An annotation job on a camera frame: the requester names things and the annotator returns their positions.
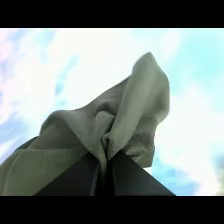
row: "garment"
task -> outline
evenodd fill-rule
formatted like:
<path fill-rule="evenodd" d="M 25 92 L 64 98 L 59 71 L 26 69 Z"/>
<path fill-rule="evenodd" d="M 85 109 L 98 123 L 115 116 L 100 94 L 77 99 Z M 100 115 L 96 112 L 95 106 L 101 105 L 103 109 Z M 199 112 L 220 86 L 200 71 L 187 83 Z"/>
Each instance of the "garment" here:
<path fill-rule="evenodd" d="M 88 105 L 53 112 L 40 136 L 15 151 L 0 168 L 0 195 L 34 195 L 88 151 L 107 162 L 121 149 L 150 167 L 156 127 L 169 111 L 169 82 L 151 53 L 132 74 Z"/>

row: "sky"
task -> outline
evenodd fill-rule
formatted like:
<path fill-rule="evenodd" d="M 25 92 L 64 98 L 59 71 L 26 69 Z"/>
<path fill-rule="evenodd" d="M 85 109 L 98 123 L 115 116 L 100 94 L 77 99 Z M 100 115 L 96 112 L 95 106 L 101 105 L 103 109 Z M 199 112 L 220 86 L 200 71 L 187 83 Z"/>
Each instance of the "sky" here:
<path fill-rule="evenodd" d="M 51 112 L 86 105 L 146 52 L 170 81 L 150 172 L 176 195 L 223 194 L 221 28 L 0 29 L 0 164 Z"/>

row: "crumpled cloth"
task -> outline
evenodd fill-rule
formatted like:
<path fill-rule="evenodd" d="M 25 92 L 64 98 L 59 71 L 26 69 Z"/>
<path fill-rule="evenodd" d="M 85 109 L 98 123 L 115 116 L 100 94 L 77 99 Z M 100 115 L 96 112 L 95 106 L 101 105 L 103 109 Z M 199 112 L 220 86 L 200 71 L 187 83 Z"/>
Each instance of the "crumpled cloth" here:
<path fill-rule="evenodd" d="M 34 195 L 88 151 L 99 160 L 102 179 L 119 150 L 150 167 L 155 131 L 168 112 L 168 78 L 147 53 L 127 79 L 88 105 L 53 112 L 40 136 L 0 167 L 0 195 Z"/>

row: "blue sky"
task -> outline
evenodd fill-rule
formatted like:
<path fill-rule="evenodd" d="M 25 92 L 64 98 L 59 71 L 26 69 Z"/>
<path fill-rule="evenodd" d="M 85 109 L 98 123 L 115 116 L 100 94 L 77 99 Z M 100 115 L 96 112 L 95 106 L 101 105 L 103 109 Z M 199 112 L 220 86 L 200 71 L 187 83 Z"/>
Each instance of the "blue sky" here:
<path fill-rule="evenodd" d="M 171 86 L 152 175 L 177 195 L 219 192 L 224 29 L 0 29 L 0 163 L 52 111 L 89 103 L 149 51 Z"/>

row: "cloth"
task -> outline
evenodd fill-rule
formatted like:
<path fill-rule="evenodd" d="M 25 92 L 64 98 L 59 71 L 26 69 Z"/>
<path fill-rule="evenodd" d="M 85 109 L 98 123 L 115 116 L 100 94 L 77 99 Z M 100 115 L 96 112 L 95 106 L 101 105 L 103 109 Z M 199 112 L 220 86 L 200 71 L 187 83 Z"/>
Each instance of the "cloth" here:
<path fill-rule="evenodd" d="M 107 162 L 124 150 L 141 167 L 150 167 L 156 128 L 169 111 L 169 82 L 151 53 L 132 74 L 88 105 L 53 112 L 40 136 L 15 151 L 0 168 L 0 195 L 34 195 L 88 151 Z"/>

